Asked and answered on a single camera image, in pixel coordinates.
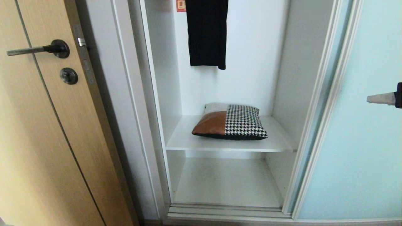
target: black pants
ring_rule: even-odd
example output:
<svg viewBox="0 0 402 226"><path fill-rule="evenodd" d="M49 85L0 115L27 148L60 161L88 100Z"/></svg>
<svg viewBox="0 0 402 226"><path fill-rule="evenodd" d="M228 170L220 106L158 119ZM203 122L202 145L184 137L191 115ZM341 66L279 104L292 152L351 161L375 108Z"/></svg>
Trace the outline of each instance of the black pants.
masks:
<svg viewBox="0 0 402 226"><path fill-rule="evenodd" d="M229 0L186 0L191 66L226 69Z"/></svg>

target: lever door handle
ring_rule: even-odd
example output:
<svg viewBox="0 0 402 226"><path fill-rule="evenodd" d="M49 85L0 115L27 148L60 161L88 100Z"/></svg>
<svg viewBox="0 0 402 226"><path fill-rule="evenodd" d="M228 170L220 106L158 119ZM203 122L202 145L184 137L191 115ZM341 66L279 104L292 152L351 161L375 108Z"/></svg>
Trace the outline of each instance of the lever door handle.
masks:
<svg viewBox="0 0 402 226"><path fill-rule="evenodd" d="M21 54L40 53L40 52L53 53L58 58L67 58L70 55L70 49L68 48L67 43L65 43L63 40L60 39L53 40L51 44L47 46L10 50L7 51L7 55L15 56Z"/></svg>

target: red label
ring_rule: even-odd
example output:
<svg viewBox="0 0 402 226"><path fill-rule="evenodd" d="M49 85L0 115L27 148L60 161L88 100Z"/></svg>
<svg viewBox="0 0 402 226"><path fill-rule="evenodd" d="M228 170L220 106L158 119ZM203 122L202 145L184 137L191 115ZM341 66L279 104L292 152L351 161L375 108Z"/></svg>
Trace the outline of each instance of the red label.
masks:
<svg viewBox="0 0 402 226"><path fill-rule="evenodd" d="M186 0L176 0L176 9L178 12L186 11Z"/></svg>

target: closet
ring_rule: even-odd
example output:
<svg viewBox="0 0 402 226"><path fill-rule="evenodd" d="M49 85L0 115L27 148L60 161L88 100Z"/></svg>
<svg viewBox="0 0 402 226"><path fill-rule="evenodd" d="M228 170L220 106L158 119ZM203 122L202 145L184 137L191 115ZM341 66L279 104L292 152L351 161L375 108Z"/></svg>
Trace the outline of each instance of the closet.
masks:
<svg viewBox="0 0 402 226"><path fill-rule="evenodd" d="M140 3L144 30L135 32L144 33L148 52L150 75L142 77L147 104L156 108L150 120L162 146L168 216L290 218L343 38L345 5L229 0L226 70L219 70L190 66L186 12L176 0ZM269 137L192 135L210 102L259 108Z"/></svg>

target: thumbturn lock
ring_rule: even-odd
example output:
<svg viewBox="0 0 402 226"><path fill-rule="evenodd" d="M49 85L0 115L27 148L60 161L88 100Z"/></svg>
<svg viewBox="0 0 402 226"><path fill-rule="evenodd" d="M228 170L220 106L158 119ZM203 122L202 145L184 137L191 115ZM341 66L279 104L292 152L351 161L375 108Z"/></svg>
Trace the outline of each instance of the thumbturn lock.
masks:
<svg viewBox="0 0 402 226"><path fill-rule="evenodd" d="M74 85L78 82L78 75L71 68L63 68L60 71L60 77L62 78L63 82L69 85Z"/></svg>

